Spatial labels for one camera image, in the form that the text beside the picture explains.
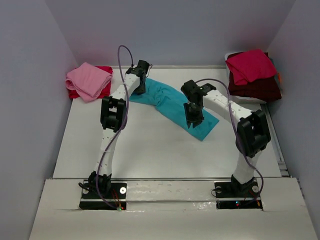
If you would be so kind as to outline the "turquoise t shirt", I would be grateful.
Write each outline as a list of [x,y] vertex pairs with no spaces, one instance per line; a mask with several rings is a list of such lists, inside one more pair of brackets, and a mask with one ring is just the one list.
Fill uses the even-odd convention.
[[159,113],[199,141],[203,141],[219,123],[218,118],[203,110],[203,122],[195,128],[188,127],[184,109],[187,98],[184,94],[151,78],[147,78],[145,81],[145,93],[141,95],[132,94],[129,100],[134,103],[154,106]]

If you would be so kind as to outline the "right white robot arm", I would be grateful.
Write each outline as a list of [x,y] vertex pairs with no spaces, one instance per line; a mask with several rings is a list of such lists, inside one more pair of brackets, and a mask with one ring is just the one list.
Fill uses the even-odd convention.
[[183,105],[187,127],[195,128],[204,121],[204,108],[230,122],[239,151],[237,166],[230,180],[231,189],[237,192],[249,190],[254,184],[254,174],[259,172],[258,159],[271,141],[265,113],[240,106],[232,101],[229,94],[223,95],[209,83],[199,86],[197,81],[189,80],[182,85],[181,91],[187,98]]

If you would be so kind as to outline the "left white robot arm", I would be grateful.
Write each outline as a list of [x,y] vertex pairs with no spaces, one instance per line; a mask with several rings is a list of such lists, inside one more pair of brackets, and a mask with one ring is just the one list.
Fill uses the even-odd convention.
[[88,192],[105,197],[111,190],[112,161],[118,137],[127,123],[129,98],[132,94],[142,95],[146,92],[146,77],[150,66],[147,61],[139,60],[137,65],[130,67],[122,75],[122,85],[101,100],[100,159],[84,187]]

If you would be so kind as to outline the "magenta t shirt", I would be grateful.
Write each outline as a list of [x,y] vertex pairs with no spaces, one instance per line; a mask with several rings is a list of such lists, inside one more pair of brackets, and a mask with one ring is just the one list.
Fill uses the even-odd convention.
[[277,73],[269,57],[260,49],[241,52],[229,57],[225,62],[233,74],[233,82],[236,86],[271,78]]

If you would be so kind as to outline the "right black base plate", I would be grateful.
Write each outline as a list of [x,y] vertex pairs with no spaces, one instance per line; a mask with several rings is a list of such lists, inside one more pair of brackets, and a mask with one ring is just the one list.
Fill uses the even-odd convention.
[[218,210],[263,209],[261,198],[258,196],[258,183],[254,180],[244,189],[238,188],[231,181],[214,183],[211,195],[216,198]]

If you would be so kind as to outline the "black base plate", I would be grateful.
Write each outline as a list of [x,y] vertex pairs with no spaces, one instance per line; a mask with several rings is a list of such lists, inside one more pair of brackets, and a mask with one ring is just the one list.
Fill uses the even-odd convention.
[[81,210],[106,210],[106,211],[124,211],[127,209],[127,182],[112,181],[110,191],[103,197],[106,204],[94,191],[89,191],[87,180],[78,184],[82,188],[79,201]]
[[244,189],[238,188],[231,181],[214,183],[211,195],[216,198],[218,210],[263,209],[261,198],[258,196],[258,183],[254,180]]

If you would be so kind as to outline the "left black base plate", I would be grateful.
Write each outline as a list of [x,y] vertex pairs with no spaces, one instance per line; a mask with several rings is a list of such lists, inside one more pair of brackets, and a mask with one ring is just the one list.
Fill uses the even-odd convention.
[[82,188],[79,201],[81,210],[106,210],[106,211],[124,211],[127,209],[127,182],[112,181],[110,191],[103,197],[106,204],[94,191],[89,191],[87,180],[78,184]]

